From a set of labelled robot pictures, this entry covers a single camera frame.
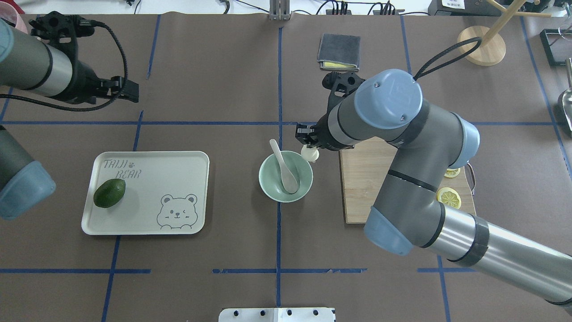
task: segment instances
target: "white spoon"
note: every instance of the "white spoon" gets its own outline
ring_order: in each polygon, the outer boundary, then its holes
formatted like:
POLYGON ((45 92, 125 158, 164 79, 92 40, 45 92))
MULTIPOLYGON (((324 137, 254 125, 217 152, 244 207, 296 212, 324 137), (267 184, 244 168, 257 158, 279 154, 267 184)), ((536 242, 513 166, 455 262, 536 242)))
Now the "white spoon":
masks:
POLYGON ((278 160, 278 164, 280 165, 280 175, 282 176, 282 185, 284 186, 284 189, 289 194, 296 193, 299 188, 298 181, 296 181, 296 178, 294 178, 294 175, 290 172, 290 169, 288 169, 286 163, 284 163, 284 158, 282 158, 282 153, 280 153, 278 143, 276 143, 275 139, 270 139, 270 146, 272 147, 272 151, 274 152, 276 160, 278 160))

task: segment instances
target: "bear drawing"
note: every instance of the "bear drawing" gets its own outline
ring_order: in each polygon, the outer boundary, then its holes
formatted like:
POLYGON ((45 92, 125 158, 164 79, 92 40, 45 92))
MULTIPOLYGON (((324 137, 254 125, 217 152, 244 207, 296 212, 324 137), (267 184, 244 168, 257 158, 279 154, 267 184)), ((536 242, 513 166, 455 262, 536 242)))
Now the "bear drawing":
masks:
POLYGON ((190 194, 185 198, 173 198, 164 195, 161 198, 161 211, 157 215, 157 223, 161 229, 182 229, 185 226, 192 228, 198 220, 197 210, 194 205, 197 196, 190 194))

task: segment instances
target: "cutting board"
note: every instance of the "cutting board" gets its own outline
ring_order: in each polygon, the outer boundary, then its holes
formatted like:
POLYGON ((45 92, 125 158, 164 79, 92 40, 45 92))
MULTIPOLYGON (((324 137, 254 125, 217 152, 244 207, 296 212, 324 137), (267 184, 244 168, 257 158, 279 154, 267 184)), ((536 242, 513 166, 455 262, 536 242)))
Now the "cutting board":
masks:
MULTIPOLYGON (((395 147, 379 138, 360 142, 354 149, 340 151, 346 223, 366 222, 396 151, 395 147)), ((455 189, 461 197, 460 209, 476 215, 464 168, 454 178, 443 177, 441 187, 455 189)))

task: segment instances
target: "brown table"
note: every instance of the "brown table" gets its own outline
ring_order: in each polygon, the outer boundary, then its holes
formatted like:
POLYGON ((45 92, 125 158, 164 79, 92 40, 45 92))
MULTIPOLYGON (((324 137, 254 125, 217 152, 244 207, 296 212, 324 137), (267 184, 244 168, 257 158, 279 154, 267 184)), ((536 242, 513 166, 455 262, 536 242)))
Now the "brown table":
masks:
MULTIPOLYGON (((141 101, 90 113, 0 101, 0 124, 58 185, 17 220, 0 222, 0 320, 216 321, 223 308, 276 306, 334 307, 338 321, 569 319, 536 296, 425 250, 399 257, 370 243, 363 225, 344 223, 337 153, 321 153, 312 189, 298 202, 277 204, 257 182, 268 139, 281 137, 284 149, 298 151, 295 123, 325 112, 325 72, 315 60, 323 33, 361 36, 359 75, 368 78, 388 68, 416 72, 461 30, 495 18, 93 18, 116 31, 141 101), (82 232, 93 160, 134 148, 209 155, 199 233, 82 232)), ((471 161, 479 216, 570 253, 572 140, 552 113, 566 73, 549 67, 538 37, 558 25, 515 18, 500 33, 507 44, 500 64, 462 60, 420 84, 425 98, 480 130, 471 161)), ((80 40, 80 59, 100 77, 121 73, 104 30, 80 40)))

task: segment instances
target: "wooden stand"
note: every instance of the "wooden stand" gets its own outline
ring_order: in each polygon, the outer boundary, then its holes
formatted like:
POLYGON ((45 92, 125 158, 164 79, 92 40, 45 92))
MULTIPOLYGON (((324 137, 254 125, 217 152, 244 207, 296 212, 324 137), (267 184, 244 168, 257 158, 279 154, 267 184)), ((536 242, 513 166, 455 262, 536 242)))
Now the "wooden stand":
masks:
MULTIPOLYGON (((463 30, 459 37, 458 42, 473 38, 481 37, 483 42, 480 47, 472 52, 470 55, 465 57, 471 63, 480 66, 493 66, 500 63, 506 54, 506 44, 503 38, 498 34, 499 31, 506 25, 506 23, 514 15, 534 15, 534 16, 550 16, 549 14, 530 14, 530 13, 519 13, 517 12, 522 5, 525 4, 526 0, 515 0, 513 3, 505 9, 503 6, 496 3, 494 0, 487 0, 488 3, 494 5, 497 9, 503 11, 500 18, 495 22, 495 24, 489 29, 483 26, 472 26, 463 30)), ((459 48, 461 53, 468 52, 473 48, 475 44, 468 44, 459 48)))

